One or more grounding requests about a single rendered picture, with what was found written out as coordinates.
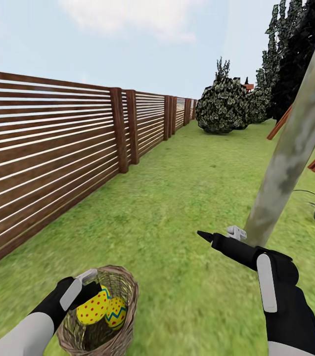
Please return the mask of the easter egg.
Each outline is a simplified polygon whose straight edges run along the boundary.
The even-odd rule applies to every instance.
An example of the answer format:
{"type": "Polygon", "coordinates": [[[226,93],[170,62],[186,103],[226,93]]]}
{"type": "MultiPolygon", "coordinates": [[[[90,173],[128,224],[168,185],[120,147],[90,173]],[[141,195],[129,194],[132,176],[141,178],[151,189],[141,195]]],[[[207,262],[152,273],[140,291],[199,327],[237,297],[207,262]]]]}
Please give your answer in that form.
{"type": "Polygon", "coordinates": [[[110,301],[109,309],[104,315],[104,322],[111,330],[118,332],[124,326],[127,316],[126,306],[126,300],[117,295],[110,301]]]}
{"type": "Polygon", "coordinates": [[[84,326],[95,326],[96,322],[103,321],[107,313],[110,301],[113,299],[108,284],[101,283],[102,291],[76,309],[77,319],[84,326]]]}

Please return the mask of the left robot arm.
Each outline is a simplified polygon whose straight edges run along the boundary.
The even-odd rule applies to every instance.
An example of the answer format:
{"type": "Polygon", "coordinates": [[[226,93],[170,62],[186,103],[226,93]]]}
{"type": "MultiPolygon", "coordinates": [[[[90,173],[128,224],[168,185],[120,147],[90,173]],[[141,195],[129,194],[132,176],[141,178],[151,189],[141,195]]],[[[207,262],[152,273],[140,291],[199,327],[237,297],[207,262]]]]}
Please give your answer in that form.
{"type": "Polygon", "coordinates": [[[76,278],[59,282],[55,290],[0,339],[0,356],[43,356],[68,311],[102,291],[101,283],[89,282],[98,274],[97,269],[90,269],[76,278]]]}

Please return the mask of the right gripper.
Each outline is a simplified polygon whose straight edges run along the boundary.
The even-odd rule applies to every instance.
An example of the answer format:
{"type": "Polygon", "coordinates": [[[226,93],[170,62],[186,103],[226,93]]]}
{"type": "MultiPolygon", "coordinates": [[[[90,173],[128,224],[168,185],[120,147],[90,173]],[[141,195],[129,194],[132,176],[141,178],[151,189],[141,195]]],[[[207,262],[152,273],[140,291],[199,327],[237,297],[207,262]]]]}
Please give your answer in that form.
{"type": "Polygon", "coordinates": [[[197,231],[197,234],[200,235],[206,241],[212,243],[212,248],[222,252],[225,256],[235,260],[238,263],[241,263],[238,259],[238,253],[243,245],[243,242],[238,241],[231,237],[226,237],[219,233],[208,233],[203,231],[197,231]]]}

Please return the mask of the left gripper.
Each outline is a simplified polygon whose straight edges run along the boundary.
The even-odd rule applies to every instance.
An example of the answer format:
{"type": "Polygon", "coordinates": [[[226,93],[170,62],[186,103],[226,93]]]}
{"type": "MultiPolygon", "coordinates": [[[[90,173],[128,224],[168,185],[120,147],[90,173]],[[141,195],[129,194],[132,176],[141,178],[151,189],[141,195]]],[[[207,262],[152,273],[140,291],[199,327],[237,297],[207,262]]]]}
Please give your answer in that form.
{"type": "Polygon", "coordinates": [[[82,298],[82,300],[76,304],[72,304],[70,311],[73,311],[75,308],[77,308],[78,306],[84,304],[85,302],[87,302],[88,300],[90,300],[91,298],[93,298],[94,296],[98,295],[98,292],[102,291],[101,288],[101,283],[97,283],[96,281],[92,281],[91,283],[89,282],[86,285],[83,285],[84,289],[85,289],[85,295],[82,298]]]}

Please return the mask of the wicker basket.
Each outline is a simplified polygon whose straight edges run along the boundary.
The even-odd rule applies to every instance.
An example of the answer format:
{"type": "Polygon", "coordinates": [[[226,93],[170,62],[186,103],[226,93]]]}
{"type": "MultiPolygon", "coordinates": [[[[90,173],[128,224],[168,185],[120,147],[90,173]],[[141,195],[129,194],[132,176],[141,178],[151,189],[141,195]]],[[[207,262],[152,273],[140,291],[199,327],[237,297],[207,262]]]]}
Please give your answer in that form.
{"type": "MultiPolygon", "coordinates": [[[[70,326],[66,326],[66,321],[63,320],[57,329],[57,337],[59,345],[65,352],[71,356],[124,356],[128,346],[132,342],[134,336],[134,320],[136,309],[138,308],[139,299],[139,282],[135,281],[133,275],[124,267],[106,265],[104,267],[96,267],[98,272],[106,272],[108,274],[116,274],[118,278],[126,280],[126,286],[122,281],[116,281],[118,285],[116,291],[122,297],[125,294],[123,289],[126,289],[126,312],[124,326],[116,333],[114,330],[108,334],[108,337],[103,337],[100,345],[96,341],[90,339],[91,326],[79,324],[76,318],[77,313],[75,308],[73,311],[68,311],[68,319],[70,326]],[[78,325],[77,331],[74,332],[75,325],[78,325]],[[92,347],[89,350],[88,346],[92,347]]],[[[102,321],[96,322],[96,334],[101,333],[102,321]]]]}

